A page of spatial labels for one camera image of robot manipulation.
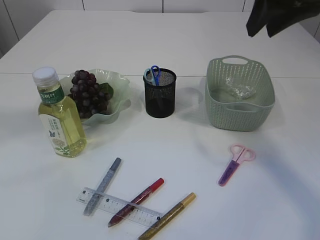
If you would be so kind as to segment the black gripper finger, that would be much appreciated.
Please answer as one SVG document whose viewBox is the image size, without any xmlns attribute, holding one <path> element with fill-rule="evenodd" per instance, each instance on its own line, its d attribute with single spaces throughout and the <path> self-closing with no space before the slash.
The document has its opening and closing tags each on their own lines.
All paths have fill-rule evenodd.
<svg viewBox="0 0 320 240">
<path fill-rule="evenodd" d="M 250 16 L 246 23 L 249 37 L 254 37 L 266 24 L 268 20 L 268 4 L 266 0 L 255 0 Z"/>
</svg>

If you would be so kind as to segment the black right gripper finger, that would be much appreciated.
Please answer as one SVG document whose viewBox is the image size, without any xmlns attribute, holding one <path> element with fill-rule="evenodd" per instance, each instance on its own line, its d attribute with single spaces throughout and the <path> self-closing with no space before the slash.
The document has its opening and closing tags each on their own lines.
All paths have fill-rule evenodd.
<svg viewBox="0 0 320 240">
<path fill-rule="evenodd" d="M 320 14 L 319 0 L 268 0 L 272 14 L 266 29 L 270 38 L 288 27 Z"/>
</svg>

